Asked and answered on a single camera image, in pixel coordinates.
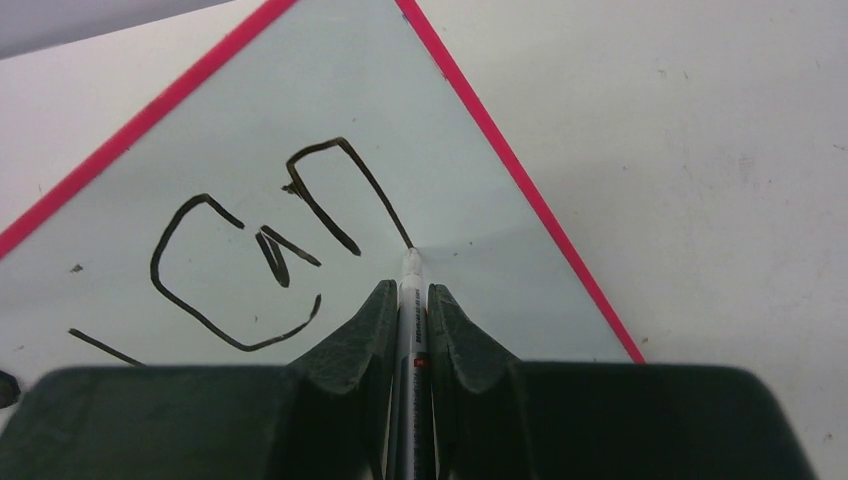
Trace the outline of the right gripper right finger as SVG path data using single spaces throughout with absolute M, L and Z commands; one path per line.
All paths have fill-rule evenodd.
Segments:
M 522 361 L 428 292 L 442 479 L 811 479 L 782 408 L 731 367 Z

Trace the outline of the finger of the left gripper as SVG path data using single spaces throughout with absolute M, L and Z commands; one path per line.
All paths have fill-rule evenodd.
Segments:
M 20 398 L 20 385 L 11 374 L 0 371 L 0 408 L 15 405 Z

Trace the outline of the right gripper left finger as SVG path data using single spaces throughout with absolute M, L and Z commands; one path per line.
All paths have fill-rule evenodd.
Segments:
M 379 479 L 397 286 L 292 363 L 79 367 L 44 376 L 1 436 L 5 479 Z

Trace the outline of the black and white marker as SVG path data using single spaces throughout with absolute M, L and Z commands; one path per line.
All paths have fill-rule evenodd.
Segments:
M 427 292 L 414 248 L 403 257 L 388 439 L 387 479 L 434 479 L 436 454 L 427 339 Z

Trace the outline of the red framed whiteboard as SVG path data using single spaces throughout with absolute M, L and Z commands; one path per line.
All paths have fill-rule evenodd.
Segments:
M 400 274 L 529 359 L 640 361 L 419 7 L 270 1 L 1 226 L 1 366 L 286 363 Z

